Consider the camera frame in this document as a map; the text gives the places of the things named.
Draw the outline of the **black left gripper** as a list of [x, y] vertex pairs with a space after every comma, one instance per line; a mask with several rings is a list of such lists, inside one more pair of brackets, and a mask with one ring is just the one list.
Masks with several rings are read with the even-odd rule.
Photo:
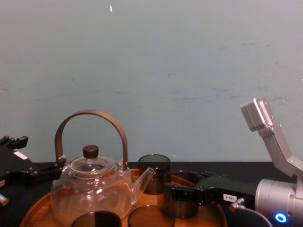
[[12, 185], [36, 186], [60, 178], [67, 159], [33, 163], [22, 153], [14, 151], [26, 147], [27, 142], [27, 136], [14, 139], [6, 135], [0, 139], [1, 190]]

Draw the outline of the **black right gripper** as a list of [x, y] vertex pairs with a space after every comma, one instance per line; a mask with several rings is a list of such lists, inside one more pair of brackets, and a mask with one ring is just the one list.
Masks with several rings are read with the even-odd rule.
[[246, 206], [255, 205], [256, 184], [231, 180], [221, 175], [214, 176], [210, 172], [171, 171], [165, 175], [165, 184], [175, 185], [171, 189], [174, 201], [205, 206], [227, 205], [243, 198]]

